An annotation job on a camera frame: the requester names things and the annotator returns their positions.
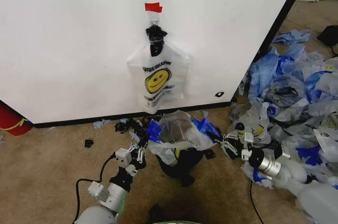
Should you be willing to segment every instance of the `black plastic debris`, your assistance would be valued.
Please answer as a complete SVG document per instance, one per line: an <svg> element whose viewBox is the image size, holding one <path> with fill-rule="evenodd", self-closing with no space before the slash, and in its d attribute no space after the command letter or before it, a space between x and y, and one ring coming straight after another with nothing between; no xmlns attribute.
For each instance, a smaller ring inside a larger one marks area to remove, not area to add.
<svg viewBox="0 0 338 224"><path fill-rule="evenodd" d="M94 144L94 141L92 139L87 138L84 141L84 147L86 147L86 148L90 148L93 144Z"/></svg>
<svg viewBox="0 0 338 224"><path fill-rule="evenodd" d="M126 122L119 122L115 125L115 131L121 134L132 130L140 139L145 139L147 129L151 120L159 121L161 116L149 116L140 120L134 120L132 118L126 120Z"/></svg>
<svg viewBox="0 0 338 224"><path fill-rule="evenodd" d="M204 150L203 152L207 160L214 159L216 157L214 151L211 149Z"/></svg>
<svg viewBox="0 0 338 224"><path fill-rule="evenodd" d="M150 41L150 52L152 57L158 56L163 49L163 38L168 34L163 31L159 26L152 25L146 29L147 36Z"/></svg>

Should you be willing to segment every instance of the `smiley face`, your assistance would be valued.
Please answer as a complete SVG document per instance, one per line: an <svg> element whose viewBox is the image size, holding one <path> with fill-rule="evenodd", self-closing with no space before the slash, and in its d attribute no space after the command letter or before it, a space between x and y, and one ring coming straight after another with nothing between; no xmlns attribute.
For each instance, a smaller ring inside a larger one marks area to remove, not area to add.
<svg viewBox="0 0 338 224"><path fill-rule="evenodd" d="M168 68L159 69L146 78L146 89L150 94L156 93L170 79L171 72Z"/></svg>

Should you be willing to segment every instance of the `yellow strap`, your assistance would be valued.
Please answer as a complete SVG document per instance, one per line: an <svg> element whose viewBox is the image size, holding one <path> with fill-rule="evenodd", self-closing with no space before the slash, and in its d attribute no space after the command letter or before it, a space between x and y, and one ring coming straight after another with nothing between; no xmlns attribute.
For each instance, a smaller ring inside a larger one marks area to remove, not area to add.
<svg viewBox="0 0 338 224"><path fill-rule="evenodd" d="M7 129L4 129L4 128L0 128L0 129L1 130L11 130L11 129L14 129L15 127L17 127L17 126L22 126L25 121L28 121L28 120L22 118L16 125L13 125L12 127L7 128Z"/></svg>

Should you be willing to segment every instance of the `black trim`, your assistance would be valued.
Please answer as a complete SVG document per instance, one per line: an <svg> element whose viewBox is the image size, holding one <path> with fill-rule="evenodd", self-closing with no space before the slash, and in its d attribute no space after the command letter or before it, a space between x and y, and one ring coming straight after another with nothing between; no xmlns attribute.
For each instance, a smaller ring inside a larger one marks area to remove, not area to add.
<svg viewBox="0 0 338 224"><path fill-rule="evenodd" d="M281 8L277 18L275 19L273 25L271 26L268 34L266 35L262 45L260 46L255 58L253 59L254 62L259 60L263 55L266 54L271 42L273 41L275 35L277 34L280 26L282 25L283 21L285 20L287 14L290 12L291 7L295 3L296 0L286 0L283 7Z"/></svg>
<svg viewBox="0 0 338 224"><path fill-rule="evenodd" d="M157 111L155 115L172 113L177 110L193 111L193 110L200 110L200 109L222 108L222 107L227 107L230 105L231 105L231 102L227 101L227 102L219 102L216 104L205 104L205 105L196 105L196 106L181 107L181 108L161 109ZM137 112L137 113L119 114L119 115L112 115L112 116L105 116L105 117L91 117L91 118L56 121L56 122L49 122L49 123L38 123L38 124L34 124L34 127L46 128L46 127L52 127L52 126L79 125L79 124L93 123L93 122L96 122L102 119L116 120L116 119L121 119L121 118L134 118L134 117L146 117L146 116L154 116L154 115L151 115L145 112Z"/></svg>

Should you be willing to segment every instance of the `white wall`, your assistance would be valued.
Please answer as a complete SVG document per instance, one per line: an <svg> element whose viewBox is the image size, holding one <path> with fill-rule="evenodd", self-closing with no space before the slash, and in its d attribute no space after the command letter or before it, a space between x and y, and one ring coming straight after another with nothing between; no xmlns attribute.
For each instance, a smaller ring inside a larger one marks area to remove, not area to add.
<svg viewBox="0 0 338 224"><path fill-rule="evenodd" d="M0 0L0 99L34 123L140 111L126 60L148 43L145 2L191 55L173 108L229 101L285 0Z"/></svg>

